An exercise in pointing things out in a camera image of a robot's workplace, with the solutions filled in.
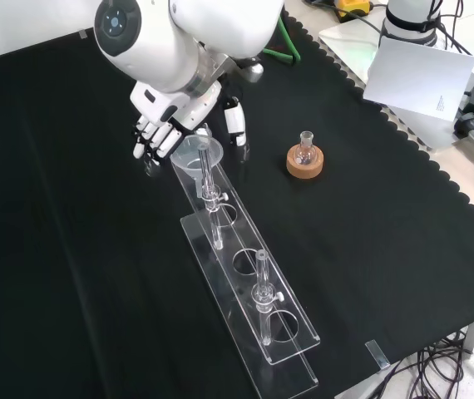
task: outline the white paper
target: white paper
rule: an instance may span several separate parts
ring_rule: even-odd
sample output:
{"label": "white paper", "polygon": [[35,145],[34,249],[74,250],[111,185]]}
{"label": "white paper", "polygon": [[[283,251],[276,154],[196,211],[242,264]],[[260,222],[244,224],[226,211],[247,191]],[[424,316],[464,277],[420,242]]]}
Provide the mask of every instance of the white paper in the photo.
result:
{"label": "white paper", "polygon": [[474,57],[382,37],[364,99],[453,121]]}

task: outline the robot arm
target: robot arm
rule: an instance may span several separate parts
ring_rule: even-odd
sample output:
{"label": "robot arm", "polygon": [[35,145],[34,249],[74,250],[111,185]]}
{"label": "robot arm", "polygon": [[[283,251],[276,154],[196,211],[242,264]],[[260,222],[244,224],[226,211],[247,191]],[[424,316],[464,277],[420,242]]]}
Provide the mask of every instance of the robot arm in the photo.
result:
{"label": "robot arm", "polygon": [[437,43],[441,5],[441,0],[390,0],[382,35],[423,46],[434,46]]}
{"label": "robot arm", "polygon": [[[137,80],[131,102],[142,117],[136,125],[135,157],[148,147],[164,158],[178,146],[181,133],[171,128],[171,117],[189,131],[202,122],[218,100],[217,79],[236,68],[232,58],[254,57],[266,46],[283,2],[102,1],[95,18],[98,45],[108,60]],[[249,67],[248,73],[251,81],[257,80],[262,68]],[[237,108],[242,114],[240,104]],[[242,118],[237,125],[244,129]],[[235,129],[229,124],[229,130]]]}

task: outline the cable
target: cable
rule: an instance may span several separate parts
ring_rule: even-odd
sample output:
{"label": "cable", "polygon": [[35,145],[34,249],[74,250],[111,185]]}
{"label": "cable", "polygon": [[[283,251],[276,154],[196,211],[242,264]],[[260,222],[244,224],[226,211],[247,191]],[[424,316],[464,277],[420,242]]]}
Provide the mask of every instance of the cable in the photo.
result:
{"label": "cable", "polygon": [[440,0],[440,1],[438,2],[438,4],[437,4],[436,7],[435,7],[435,0],[432,0],[432,1],[431,1],[431,6],[429,7],[429,13],[428,13],[428,15],[427,15],[427,20],[428,20],[428,21],[431,21],[431,18],[432,18],[432,16],[433,16],[433,14],[438,11],[438,9],[439,9],[440,6],[442,5],[443,1],[444,1],[444,0]]}
{"label": "cable", "polygon": [[281,31],[281,35],[284,37],[285,43],[289,47],[290,52],[293,53],[294,59],[296,62],[302,61],[302,57],[300,56],[298,50],[296,50],[296,47],[293,44],[293,41],[290,40],[289,33],[287,32],[287,28],[284,25],[283,20],[281,17],[278,18],[278,28]]}
{"label": "cable", "polygon": [[290,56],[289,54],[283,54],[282,52],[275,52],[274,50],[270,50],[269,48],[264,48],[263,53],[276,57],[280,61],[287,62],[289,64],[292,64],[294,60],[294,57]]}
{"label": "cable", "polygon": [[[387,374],[387,376],[383,379],[381,384],[379,384],[373,392],[370,394],[368,399],[381,399],[385,394],[385,390],[387,389],[387,385],[390,380],[399,374],[400,372],[404,372],[411,368],[417,368],[417,377],[415,379],[414,384],[409,392],[410,399],[442,399],[437,391],[435,390],[434,386],[429,382],[427,378],[427,368],[431,364],[437,374],[442,377],[444,380],[450,382],[450,386],[447,389],[447,393],[444,396],[445,399],[450,399],[452,397],[452,393],[455,390],[455,397],[457,398],[458,389],[459,389],[459,382],[464,378],[464,370],[462,368],[462,354],[463,353],[470,353],[470,351],[464,349],[464,337],[466,335],[464,332],[456,332],[455,337],[453,339],[443,338],[439,342],[434,343],[428,347],[425,347],[421,351],[417,352],[417,361],[413,364],[405,366],[403,368],[399,368],[402,362],[405,360],[402,359],[391,371]],[[455,372],[452,377],[446,376],[438,367],[437,363],[435,362],[438,359],[447,359],[451,360],[455,364]],[[415,393],[417,389],[420,392],[420,396],[415,397]]]}
{"label": "cable", "polygon": [[284,13],[285,13],[285,6],[282,6],[282,11],[278,18],[278,28],[279,28],[279,31],[281,32],[281,35],[284,38],[285,44],[287,45],[287,47],[289,48],[289,50],[291,51],[293,55],[291,56],[289,54],[277,52],[269,48],[264,48],[263,53],[276,57],[282,62],[287,62],[289,64],[294,65],[295,63],[302,61],[302,57],[300,56],[298,50],[296,50],[296,46],[293,44],[293,41],[290,39],[290,35],[287,32],[287,28],[285,27]]}
{"label": "cable", "polygon": [[442,33],[444,33],[444,34],[447,36],[447,38],[450,39],[450,41],[451,41],[453,44],[455,44],[455,46],[457,47],[457,49],[463,50],[463,51],[464,51],[467,55],[469,55],[469,56],[472,55],[466,48],[464,48],[464,46],[463,46],[461,43],[459,43],[457,40],[455,40],[455,38],[452,37],[452,36],[446,31],[446,27],[444,27],[444,25],[440,24],[440,25],[438,26],[438,29],[439,29]]}
{"label": "cable", "polygon": [[452,37],[455,39],[455,26],[457,25],[457,19],[462,17],[464,13],[464,2],[463,0],[457,0],[457,8],[455,8],[455,17],[453,18],[453,29],[452,29]]}
{"label": "cable", "polygon": [[316,0],[314,2],[311,2],[311,4],[313,4],[314,6],[317,6],[317,7],[324,7],[324,8],[329,8],[331,10],[337,10],[339,12],[344,12],[352,18],[358,19],[359,21],[362,21],[362,22],[366,23],[377,33],[381,33],[381,29],[378,29],[375,25],[373,25],[372,23],[370,23],[369,21],[367,21],[363,17],[360,17],[355,12],[351,12],[351,11],[348,11],[348,10],[343,10],[342,8],[338,8],[338,7],[335,7],[335,6],[330,6],[329,4],[323,4],[322,2],[320,2],[320,0]]}

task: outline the black cable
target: black cable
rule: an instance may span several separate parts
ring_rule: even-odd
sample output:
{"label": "black cable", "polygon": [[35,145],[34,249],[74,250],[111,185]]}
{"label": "black cable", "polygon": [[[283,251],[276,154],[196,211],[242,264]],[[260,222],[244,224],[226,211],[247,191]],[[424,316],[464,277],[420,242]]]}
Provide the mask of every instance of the black cable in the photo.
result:
{"label": "black cable", "polygon": [[[414,367],[417,368],[418,375],[414,384],[412,385],[412,389],[409,392],[408,397],[410,399],[450,399],[454,390],[455,396],[457,397],[459,382],[464,378],[464,370],[462,368],[462,354],[465,352],[472,354],[470,351],[464,349],[464,336],[466,336],[464,332],[456,332],[453,339],[443,338],[441,341],[436,342],[435,344],[430,345],[421,351],[418,351],[417,361],[403,368],[399,368],[399,366],[405,359],[401,360],[374,389],[368,399],[381,399],[385,393],[385,390],[387,389],[388,383],[394,376],[400,372],[404,372]],[[453,377],[446,376],[440,370],[440,368],[438,368],[438,365],[435,361],[441,358],[446,358],[455,363],[455,374]],[[438,375],[450,382],[450,386],[447,390],[445,398],[441,398],[438,395],[435,388],[427,378],[426,371],[430,364],[435,367]],[[414,395],[417,389],[420,391],[420,396],[415,397]]]}
{"label": "black cable", "polygon": [[462,17],[463,13],[464,13],[464,2],[463,0],[457,0],[457,8],[455,8],[455,17],[453,18],[453,29],[452,29],[453,38],[455,38],[455,27],[457,25],[457,19]]}
{"label": "black cable", "polygon": [[442,33],[444,33],[444,34],[447,36],[447,38],[450,39],[450,41],[451,41],[453,44],[455,44],[455,46],[457,47],[457,49],[463,50],[463,51],[464,51],[467,55],[469,55],[469,56],[472,55],[466,48],[464,48],[464,46],[463,46],[461,43],[459,43],[457,40],[455,40],[455,38],[452,37],[452,36],[446,31],[446,27],[444,27],[444,25],[440,24],[439,27],[438,27],[438,29],[439,29]]}
{"label": "black cable", "polygon": [[431,1],[431,6],[429,7],[429,13],[427,15],[427,20],[428,21],[431,21],[431,18],[433,16],[433,14],[438,11],[438,9],[440,8],[440,6],[442,5],[443,2],[444,2],[444,0],[440,0],[438,2],[437,6],[435,7],[435,0]]}
{"label": "black cable", "polygon": [[364,19],[363,17],[357,15],[355,12],[351,12],[351,11],[348,11],[348,10],[343,10],[342,8],[338,8],[338,7],[335,7],[335,6],[330,6],[329,4],[324,4],[322,3],[320,0],[317,0],[317,1],[314,1],[314,2],[311,2],[311,4],[313,4],[314,6],[317,6],[317,7],[324,7],[324,8],[329,8],[331,10],[337,10],[339,12],[344,12],[346,14],[348,14],[350,17],[352,18],[355,18],[355,19],[358,19],[359,21],[362,21],[364,23],[366,23],[367,25],[369,25],[374,31],[376,31],[377,33],[380,33],[381,34],[381,29],[377,28],[375,25],[373,25],[372,23],[368,22],[366,19]]}

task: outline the clear acrylic rack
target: clear acrylic rack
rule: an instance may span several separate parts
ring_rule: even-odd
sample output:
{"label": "clear acrylic rack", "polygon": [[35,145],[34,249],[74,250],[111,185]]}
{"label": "clear acrylic rack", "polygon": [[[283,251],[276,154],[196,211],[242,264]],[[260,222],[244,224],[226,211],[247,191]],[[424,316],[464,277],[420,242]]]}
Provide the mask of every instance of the clear acrylic rack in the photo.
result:
{"label": "clear acrylic rack", "polygon": [[318,385],[304,352],[320,338],[220,166],[213,138],[187,136],[171,156],[193,214],[181,220],[259,396]]}

